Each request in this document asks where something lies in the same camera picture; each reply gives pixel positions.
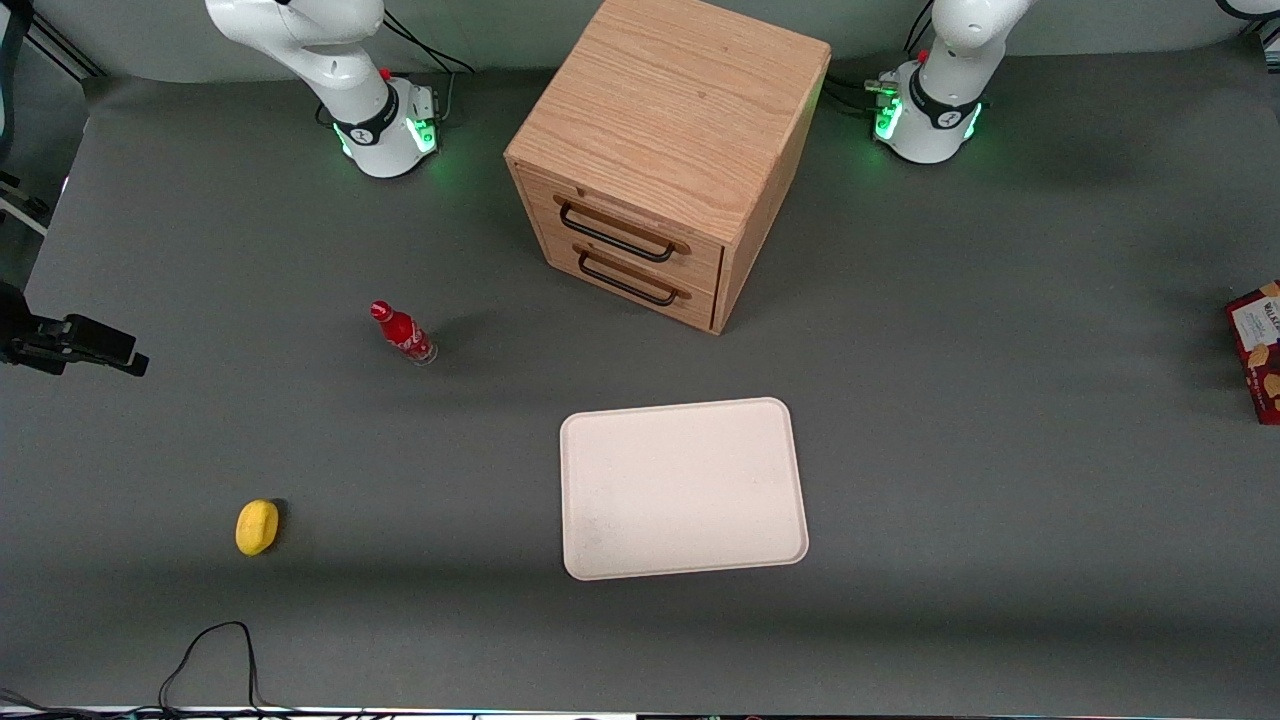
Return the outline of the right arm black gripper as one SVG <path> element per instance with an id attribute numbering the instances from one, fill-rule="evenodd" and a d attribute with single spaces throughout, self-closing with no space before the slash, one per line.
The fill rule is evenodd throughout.
<path id="1" fill-rule="evenodd" d="M 70 314 L 63 322 L 36 315 L 19 288 L 1 283 L 4 364 L 63 374 L 67 363 L 90 363 L 143 377 L 150 359 L 136 351 L 136 342 L 134 336 L 88 316 Z"/>

